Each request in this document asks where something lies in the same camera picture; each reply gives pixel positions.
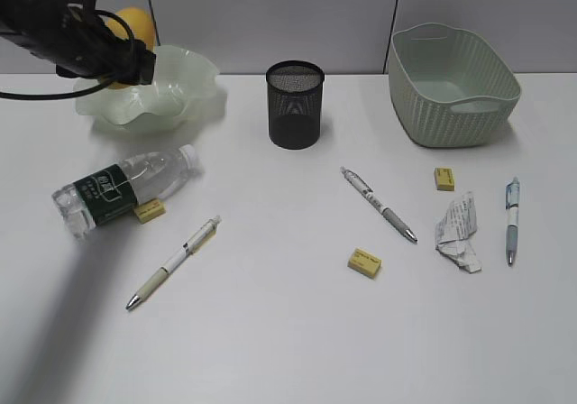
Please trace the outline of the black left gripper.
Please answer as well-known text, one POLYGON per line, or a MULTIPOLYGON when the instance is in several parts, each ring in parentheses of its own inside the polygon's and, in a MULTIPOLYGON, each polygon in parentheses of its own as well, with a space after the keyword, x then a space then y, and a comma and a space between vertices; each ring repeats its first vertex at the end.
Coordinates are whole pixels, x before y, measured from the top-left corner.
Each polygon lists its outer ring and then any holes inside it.
POLYGON ((66 30, 74 32, 72 41, 79 47, 66 50, 72 57, 68 65, 59 62, 56 73, 63 78, 91 78, 102 83, 108 78, 117 78, 115 87, 150 85, 153 80, 156 55, 146 45, 134 38, 126 22, 114 14, 104 11, 73 9, 73 22, 66 30), (116 37, 106 26, 108 19, 120 23, 127 38, 116 37))

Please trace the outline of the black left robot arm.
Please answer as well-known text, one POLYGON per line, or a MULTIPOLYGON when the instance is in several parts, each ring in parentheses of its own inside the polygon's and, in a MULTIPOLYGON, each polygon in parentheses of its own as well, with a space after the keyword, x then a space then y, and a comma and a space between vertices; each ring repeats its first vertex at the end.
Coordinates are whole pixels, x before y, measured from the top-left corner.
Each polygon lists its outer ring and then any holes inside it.
POLYGON ((96 9, 96 0, 1 0, 1 37, 51 62, 64 78, 150 85, 156 55, 134 31, 114 34, 105 16, 128 27, 96 9))

